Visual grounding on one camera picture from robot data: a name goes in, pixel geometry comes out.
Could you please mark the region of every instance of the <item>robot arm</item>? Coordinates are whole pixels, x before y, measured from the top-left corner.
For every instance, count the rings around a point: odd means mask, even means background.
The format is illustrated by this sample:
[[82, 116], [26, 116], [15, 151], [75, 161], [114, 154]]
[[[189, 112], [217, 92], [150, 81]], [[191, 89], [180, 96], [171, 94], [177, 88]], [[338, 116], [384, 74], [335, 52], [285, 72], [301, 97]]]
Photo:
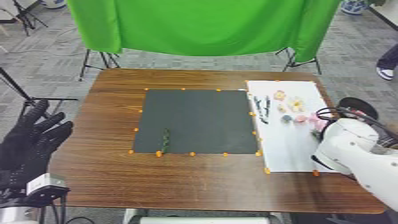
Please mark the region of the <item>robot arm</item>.
[[398, 211], [398, 153], [393, 150], [384, 154], [372, 152], [377, 139], [367, 123], [340, 119], [328, 128], [315, 157], [324, 166], [345, 175], [354, 174], [363, 188]]

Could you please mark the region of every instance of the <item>pink object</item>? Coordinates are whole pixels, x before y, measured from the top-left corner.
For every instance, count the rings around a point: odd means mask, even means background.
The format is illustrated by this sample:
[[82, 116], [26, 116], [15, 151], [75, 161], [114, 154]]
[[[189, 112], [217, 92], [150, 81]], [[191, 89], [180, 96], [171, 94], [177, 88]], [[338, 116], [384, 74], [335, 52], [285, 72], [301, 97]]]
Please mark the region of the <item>pink object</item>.
[[308, 118], [310, 122], [317, 123], [320, 121], [320, 118], [317, 116], [317, 114], [312, 114], [310, 118]]
[[308, 117], [306, 117], [304, 115], [299, 115], [299, 116], [296, 117], [296, 122], [297, 122], [297, 123], [304, 123], [306, 120], [308, 120]]
[[322, 132], [326, 126], [328, 126], [328, 121], [326, 120], [319, 120], [317, 123], [315, 123], [315, 130], [319, 132]]

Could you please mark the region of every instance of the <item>white paper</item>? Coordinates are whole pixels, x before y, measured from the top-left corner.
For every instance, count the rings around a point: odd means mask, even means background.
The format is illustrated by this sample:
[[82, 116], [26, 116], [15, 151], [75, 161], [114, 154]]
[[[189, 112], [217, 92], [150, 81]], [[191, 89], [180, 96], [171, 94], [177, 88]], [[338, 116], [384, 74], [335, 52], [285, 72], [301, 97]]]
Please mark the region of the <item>white paper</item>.
[[[315, 161], [312, 155], [319, 148], [319, 142], [313, 137], [312, 131], [315, 124], [306, 121], [287, 124], [281, 121], [281, 117], [289, 114], [294, 119], [299, 115], [312, 114], [328, 107], [322, 95], [319, 92], [317, 84], [313, 82], [299, 81], [249, 81], [249, 101], [257, 115], [260, 114], [255, 103], [255, 96], [260, 99], [271, 97], [271, 114], [269, 124], [260, 120], [257, 116], [257, 130], [258, 137], [264, 139], [260, 142], [264, 148], [265, 164], [271, 172], [335, 172]], [[276, 92], [283, 90], [287, 93], [285, 101], [274, 99]], [[304, 101], [304, 112], [296, 113], [289, 108], [289, 100], [292, 97], [299, 97]], [[281, 113], [278, 106], [283, 103], [287, 113]]]

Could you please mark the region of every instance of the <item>metal stand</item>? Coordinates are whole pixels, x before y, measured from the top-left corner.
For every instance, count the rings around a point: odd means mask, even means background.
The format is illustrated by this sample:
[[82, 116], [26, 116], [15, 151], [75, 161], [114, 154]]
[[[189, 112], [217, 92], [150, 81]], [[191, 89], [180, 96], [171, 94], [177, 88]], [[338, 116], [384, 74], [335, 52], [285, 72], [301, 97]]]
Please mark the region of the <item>metal stand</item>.
[[276, 53], [276, 55], [280, 55], [283, 51], [287, 51], [289, 58], [290, 58], [289, 64], [287, 64], [285, 69], [283, 69], [283, 72], [287, 72], [289, 68], [296, 68], [296, 67], [301, 67], [303, 65], [306, 65], [310, 63], [315, 63], [317, 69], [319, 69], [319, 74], [322, 75], [319, 58], [315, 57], [315, 59], [312, 61], [308, 61], [304, 63], [297, 63], [296, 62], [296, 53], [294, 53], [294, 55], [290, 55], [289, 48], [285, 48], [283, 50], [280, 50], [278, 53]]
[[0, 75], [2, 75], [0, 79], [2, 79], [4, 83], [10, 85], [11, 89], [17, 91], [17, 93], [20, 94], [20, 96], [22, 96], [24, 99], [26, 99], [26, 102], [24, 102], [24, 108], [22, 108], [22, 113], [20, 113], [20, 117], [22, 117], [24, 114], [26, 114], [27, 107], [36, 106], [36, 101], [38, 101], [38, 100], [47, 99], [47, 100], [56, 100], [56, 101], [59, 101], [59, 104], [58, 104], [58, 106], [56, 106], [56, 109], [54, 109], [54, 113], [52, 113], [52, 114], [56, 114], [56, 112], [58, 112], [58, 110], [59, 110], [61, 103], [63, 103], [65, 101], [79, 101], [79, 99], [74, 99], [74, 98], [31, 97], [29, 94], [27, 94], [27, 92], [26, 92], [24, 89], [22, 89], [22, 86], [18, 85], [15, 79], [11, 78], [8, 72], [4, 71], [2, 68], [0, 68]]
[[[102, 55], [102, 59], [104, 59], [104, 64], [105, 64], [105, 68], [109, 69], [111, 68], [111, 64], [114, 63], [116, 65], [116, 68], [121, 68], [120, 64], [118, 64], [118, 61], [114, 59], [114, 56], [120, 58], [120, 55], [118, 54], [111, 54], [111, 53], [104, 53], [104, 52], [98, 52], [100, 55]], [[91, 57], [91, 49], [88, 49], [88, 52], [86, 52], [86, 57], [84, 57], [84, 67], [82, 67], [82, 72], [81, 72], [81, 76], [79, 76], [79, 81], [82, 82], [84, 80], [84, 73], [86, 73], [86, 68], [95, 68], [95, 69], [100, 69], [100, 70], [105, 70], [104, 68], [93, 66], [88, 64], [90, 62], [90, 57]]]
[[27, 36], [29, 34], [29, 29], [36, 29], [36, 21], [43, 24], [45, 27], [49, 27], [47, 23], [40, 20], [40, 18], [34, 16], [34, 14], [27, 11], [27, 9], [22, 7], [22, 4], [18, 2], [18, 0], [13, 0], [15, 2], [15, 6], [17, 6], [17, 10], [18, 10], [18, 14], [20, 14], [20, 19], [22, 19], [22, 24], [24, 24], [24, 29], [26, 29], [26, 33]]

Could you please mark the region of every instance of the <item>black mat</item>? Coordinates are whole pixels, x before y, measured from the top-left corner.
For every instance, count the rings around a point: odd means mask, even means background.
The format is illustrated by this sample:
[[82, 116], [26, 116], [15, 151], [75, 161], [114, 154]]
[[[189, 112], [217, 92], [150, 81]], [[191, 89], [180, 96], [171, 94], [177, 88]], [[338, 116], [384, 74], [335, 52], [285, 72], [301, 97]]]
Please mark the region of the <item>black mat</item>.
[[168, 153], [255, 154], [253, 118], [244, 91], [150, 90], [136, 136], [136, 152], [162, 150], [164, 130], [171, 130]]

